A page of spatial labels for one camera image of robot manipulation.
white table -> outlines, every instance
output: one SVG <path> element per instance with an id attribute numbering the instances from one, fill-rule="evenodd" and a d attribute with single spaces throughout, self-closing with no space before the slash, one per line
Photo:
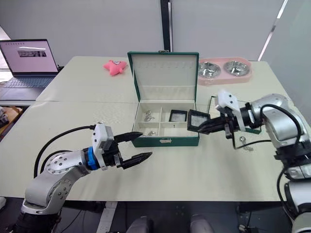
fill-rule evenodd
<path id="1" fill-rule="evenodd" d="M 111 78 L 101 70 L 103 77 L 99 78 L 100 71 L 92 73 L 87 65 L 96 60 L 102 65 L 108 58 L 73 58 L 38 98 L 40 101 L 27 109 L 0 143 L 0 196 L 24 196 L 39 150 L 49 139 L 65 130 L 101 120 L 112 127 L 114 135 L 131 131 L 138 105 L 135 89 L 131 86 L 132 77 L 125 72 Z M 74 71 L 69 68 L 77 68 L 73 65 L 77 61 L 86 64 L 84 69 L 88 70 L 88 77 L 92 80 L 89 85 L 83 82 L 82 76 L 77 83 L 74 82 L 77 77 L 70 76 Z M 273 92 L 287 96 L 266 63 L 253 65 L 254 78 L 248 83 L 198 86 L 197 102 L 208 102 L 210 95 L 215 95 L 217 89 L 223 87 L 241 100 L 255 100 Z M 95 85 L 102 78 L 100 85 Z M 76 87 L 71 93 L 69 83 Z M 120 96 L 119 102 L 113 102 L 113 90 L 125 91 L 123 95 L 115 93 Z M 197 109 L 205 111 L 207 105 L 197 105 Z M 267 133 L 247 134 L 249 142 L 260 139 L 268 139 Z M 54 142 L 46 154 L 60 149 L 79 150 L 90 143 L 90 130 L 75 132 Z M 143 151 L 153 151 L 153 155 L 127 170 L 113 167 L 108 171 L 92 172 L 74 185 L 69 200 L 276 201 L 276 179 L 282 164 L 274 159 L 272 144 L 257 144 L 253 148 L 253 152 L 233 150 L 224 132 L 202 135 L 198 147 L 137 149 L 131 143 L 121 143 L 124 158 Z"/>

laptop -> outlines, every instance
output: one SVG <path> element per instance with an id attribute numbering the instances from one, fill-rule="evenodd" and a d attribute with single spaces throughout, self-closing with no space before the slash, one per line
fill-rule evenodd
<path id="1" fill-rule="evenodd" d="M 0 40 L 12 79 L 0 88 L 0 100 L 35 100 L 58 70 L 46 39 Z"/>

laptop keyboard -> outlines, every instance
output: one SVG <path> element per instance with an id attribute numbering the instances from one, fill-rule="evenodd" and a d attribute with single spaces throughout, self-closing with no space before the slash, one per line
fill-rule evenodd
<path id="1" fill-rule="evenodd" d="M 47 87 L 53 78 L 11 78 L 4 88 L 12 87 Z"/>

floor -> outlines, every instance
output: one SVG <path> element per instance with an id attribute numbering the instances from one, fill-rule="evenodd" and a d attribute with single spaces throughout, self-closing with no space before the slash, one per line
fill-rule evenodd
<path id="1" fill-rule="evenodd" d="M 0 233 L 5 226 L 16 220 L 22 199 L 8 198 L 7 204 L 0 211 Z M 111 232 L 125 232 L 136 218 L 148 216 L 154 221 L 154 233 L 189 233 L 190 217 L 202 214 L 210 222 L 215 233 L 239 233 L 238 225 L 246 224 L 249 214 L 237 215 L 237 202 L 119 202 L 115 211 Z M 63 208 L 62 221 L 56 233 L 61 233 L 78 215 L 79 210 Z M 64 233 L 95 233 L 101 213 L 81 211 L 77 219 Z M 259 228 L 260 233 L 290 233 L 289 223 L 280 207 L 255 211 L 252 213 L 250 226 Z"/>

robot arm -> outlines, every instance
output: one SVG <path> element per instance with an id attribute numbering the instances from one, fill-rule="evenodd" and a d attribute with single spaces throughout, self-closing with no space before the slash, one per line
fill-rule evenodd
<path id="1" fill-rule="evenodd" d="M 271 94 L 247 103 L 241 109 L 238 106 L 235 96 L 220 91 L 216 98 L 216 109 L 220 111 L 221 116 L 211 119 L 209 114 L 190 110 L 188 130 L 204 134 L 224 130 L 226 138 L 232 138 L 235 148 L 235 131 L 245 131 L 246 126 L 254 129 L 264 124 L 276 148 L 275 159 L 280 160 L 284 165 L 277 184 L 283 172 L 290 180 L 284 186 L 287 204 L 283 202 L 279 187 L 278 193 L 287 214 L 294 222 L 292 232 L 310 231 L 311 143 L 301 118 L 288 107 L 287 99 L 278 94 Z M 196 118 L 205 121 L 201 120 L 201 124 L 198 124 Z"/>
<path id="2" fill-rule="evenodd" d="M 132 141 L 142 133 L 130 132 L 113 136 L 111 128 L 103 123 L 95 126 L 92 147 L 73 152 L 61 152 L 46 162 L 44 170 L 33 179 L 25 192 L 21 214 L 8 229 L 15 233 L 50 233 L 73 184 L 81 177 L 109 166 L 123 169 L 135 166 L 149 158 L 152 152 L 141 153 L 123 160 L 118 143 Z"/>

